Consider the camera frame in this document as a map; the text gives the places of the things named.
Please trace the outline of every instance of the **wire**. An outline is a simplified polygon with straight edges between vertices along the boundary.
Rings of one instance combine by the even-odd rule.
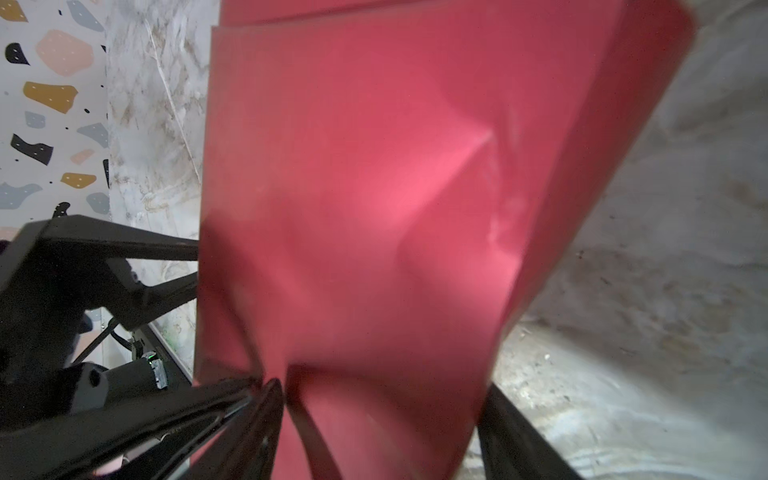
[[[85,347],[85,350],[80,352],[80,355],[78,355],[78,358],[74,359],[74,362],[72,362],[72,365],[75,366],[79,363],[81,363],[83,360],[85,360],[85,357],[91,355],[91,352],[96,350],[96,347],[99,345],[99,343],[103,342],[107,336],[109,336],[110,333],[114,331],[114,329],[120,324],[117,317],[112,317],[112,320],[109,321],[107,324],[107,328],[101,331],[101,333],[98,334],[96,338],[94,338],[94,341],[89,343],[87,347]]]
[[[119,336],[115,332],[109,332],[109,334],[113,339],[115,339],[118,343],[120,343],[124,349],[127,349],[129,352],[133,352],[133,349],[131,348],[131,342]]]

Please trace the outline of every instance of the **white marble wall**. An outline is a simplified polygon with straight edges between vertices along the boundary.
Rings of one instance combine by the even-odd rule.
[[[768,5],[690,4],[704,25],[692,54],[495,372],[585,478],[768,471]],[[115,221],[197,235],[217,8],[111,6]],[[191,366],[194,308],[161,330]],[[458,475],[481,465],[473,442]]]

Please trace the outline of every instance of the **black metal frame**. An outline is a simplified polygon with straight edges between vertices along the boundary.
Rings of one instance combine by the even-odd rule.
[[[92,478],[163,436],[105,477],[161,480],[217,433],[183,479],[269,478],[285,406],[280,382],[190,386],[148,323],[195,298],[197,274],[145,286],[127,258],[196,260],[197,241],[71,216],[29,223],[0,244],[0,478]],[[133,331],[134,356],[151,349],[161,357],[165,392],[105,406],[104,368],[68,366],[78,334],[92,328],[84,311],[101,306],[114,316],[111,326]],[[478,431],[489,480],[579,478],[496,386]]]

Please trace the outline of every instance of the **terrazzo pattern wallpaper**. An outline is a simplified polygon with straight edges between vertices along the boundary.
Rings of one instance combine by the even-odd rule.
[[[0,240],[109,218],[104,0],[0,0]]]

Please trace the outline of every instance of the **red package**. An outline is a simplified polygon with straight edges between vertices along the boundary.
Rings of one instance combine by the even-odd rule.
[[[273,478],[451,478],[694,27],[671,0],[326,3],[222,4],[196,377],[283,381]]]

